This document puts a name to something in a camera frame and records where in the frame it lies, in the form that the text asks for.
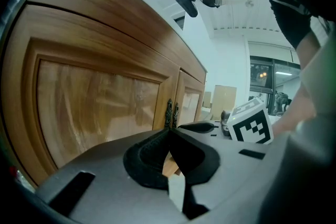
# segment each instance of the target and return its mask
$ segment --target white ceiling panel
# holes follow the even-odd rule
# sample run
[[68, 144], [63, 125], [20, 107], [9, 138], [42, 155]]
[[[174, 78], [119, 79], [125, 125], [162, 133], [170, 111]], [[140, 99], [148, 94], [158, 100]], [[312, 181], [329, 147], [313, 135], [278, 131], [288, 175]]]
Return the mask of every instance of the white ceiling panel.
[[255, 42], [249, 42], [248, 45], [250, 56], [260, 56], [292, 62], [292, 55], [289, 49], [284, 49], [279, 46], [270, 46], [268, 44], [259, 44]]
[[[155, 1], [163, 8], [164, 12], [173, 19], [185, 14], [182, 7], [178, 5], [175, 0]], [[204, 12], [204, 10], [206, 14], [202, 14], [202, 18], [208, 18], [204, 20], [204, 22], [207, 23], [206, 28], [211, 29], [212, 34], [214, 33], [216, 35], [216, 32], [223, 33], [225, 29], [235, 29], [238, 31], [241, 29], [242, 35], [249, 36], [245, 33], [245, 29], [260, 30], [258, 35], [253, 34], [254, 37], [260, 36], [260, 40], [254, 38], [254, 40], [249, 41], [269, 42], [270, 44], [290, 47], [284, 37], [277, 37], [277, 40], [280, 40], [278, 43], [274, 42], [273, 38], [269, 38], [268, 41], [265, 41], [268, 37], [272, 36], [272, 34], [269, 33], [281, 33], [273, 11], [270, 8], [269, 0], [234, 1], [233, 4], [228, 2], [228, 4], [220, 8], [198, 9], [199, 13]], [[312, 19], [311, 27], [320, 42], [324, 43], [327, 38], [326, 32], [316, 18]]]

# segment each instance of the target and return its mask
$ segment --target wooden panel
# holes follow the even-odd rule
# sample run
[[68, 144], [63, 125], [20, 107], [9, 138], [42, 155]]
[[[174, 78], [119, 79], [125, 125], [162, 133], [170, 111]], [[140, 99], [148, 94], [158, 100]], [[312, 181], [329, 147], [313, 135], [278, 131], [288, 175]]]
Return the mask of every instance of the wooden panel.
[[203, 107], [210, 108], [210, 103], [211, 103], [211, 92], [204, 92]]
[[57, 169], [38, 116], [41, 61], [156, 83], [154, 129], [164, 126], [167, 101], [175, 99], [179, 66], [153, 49], [93, 20], [57, 9], [26, 6], [5, 51], [1, 94], [8, 137], [36, 185]]
[[168, 152], [166, 159], [164, 160], [163, 163], [163, 168], [162, 168], [162, 175], [166, 177], [171, 177], [174, 173], [176, 173], [179, 169], [179, 166], [175, 162], [172, 154]]
[[200, 95], [197, 93], [184, 93], [183, 104], [180, 108], [179, 125], [196, 121], [196, 111]]
[[175, 62], [200, 82], [205, 70], [171, 26], [142, 0], [29, 0], [61, 7], [112, 26]]
[[180, 71], [175, 102], [180, 107], [177, 125], [198, 121], [201, 113], [204, 84]]
[[213, 120], [220, 120], [220, 114], [223, 110], [231, 111], [235, 106], [237, 88], [216, 85], [214, 91], [214, 98], [212, 101], [211, 113]]
[[57, 167], [100, 143], [153, 127], [159, 84], [41, 61], [38, 113]]

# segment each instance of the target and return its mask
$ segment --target gray surface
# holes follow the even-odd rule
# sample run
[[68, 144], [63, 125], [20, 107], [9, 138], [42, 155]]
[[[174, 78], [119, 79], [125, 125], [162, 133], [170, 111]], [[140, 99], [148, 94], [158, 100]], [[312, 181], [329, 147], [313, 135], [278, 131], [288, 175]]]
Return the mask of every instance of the gray surface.
[[61, 168], [36, 191], [50, 202], [80, 171], [96, 175], [69, 218], [80, 223], [181, 223], [187, 218], [178, 211], [168, 193], [145, 188], [127, 174], [124, 152], [134, 143], [158, 131], [107, 142], [86, 151]]
[[269, 149], [269, 145], [223, 141], [222, 137], [208, 137], [207, 134], [198, 134], [184, 129], [179, 131], [213, 147], [220, 155], [220, 167], [210, 181], [192, 187], [197, 203], [208, 209], [214, 209], [220, 202], [234, 194], [260, 165], [261, 160], [239, 154], [239, 151], [248, 149], [267, 153]]
[[[261, 145], [268, 147], [268, 154], [254, 171], [249, 171], [243, 184], [230, 197], [227, 196], [218, 203], [210, 214], [204, 214], [194, 219], [192, 223], [258, 223], [262, 203], [276, 178], [289, 136], [290, 134], [283, 134], [270, 145]], [[246, 142], [237, 143], [256, 145]]]
[[[195, 123], [212, 123], [214, 124], [215, 126], [218, 126], [218, 128], [214, 128], [211, 132], [208, 132], [208, 133], [204, 133], [204, 134], [201, 134], [202, 137], [209, 137], [209, 138], [220, 138], [220, 139], [226, 139], [226, 140], [231, 140], [231, 137], [230, 136], [225, 136], [222, 132], [222, 128], [221, 128], [221, 123], [220, 121], [199, 121], [199, 122], [195, 122]], [[191, 132], [189, 131], [189, 133], [186, 133], [186, 134], [189, 134], [189, 135], [193, 135], [195, 134], [195, 132]]]

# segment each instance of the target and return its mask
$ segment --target ceiling light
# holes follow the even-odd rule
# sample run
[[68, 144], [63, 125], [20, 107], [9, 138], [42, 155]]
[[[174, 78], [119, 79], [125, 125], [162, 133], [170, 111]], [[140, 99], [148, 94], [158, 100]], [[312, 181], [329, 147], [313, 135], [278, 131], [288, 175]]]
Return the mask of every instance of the ceiling light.
[[292, 75], [290, 73], [284, 73], [284, 72], [279, 72], [279, 71], [275, 72], [275, 74], [286, 75], [286, 76], [291, 76]]

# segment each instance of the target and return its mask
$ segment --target black sleeve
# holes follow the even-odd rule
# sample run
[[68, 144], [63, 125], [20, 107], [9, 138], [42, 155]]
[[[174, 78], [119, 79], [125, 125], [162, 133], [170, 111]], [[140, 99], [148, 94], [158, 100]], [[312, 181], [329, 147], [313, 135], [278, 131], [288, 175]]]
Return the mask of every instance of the black sleeve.
[[303, 38], [311, 31], [311, 15], [303, 15], [296, 10], [269, 0], [281, 32], [296, 49]]

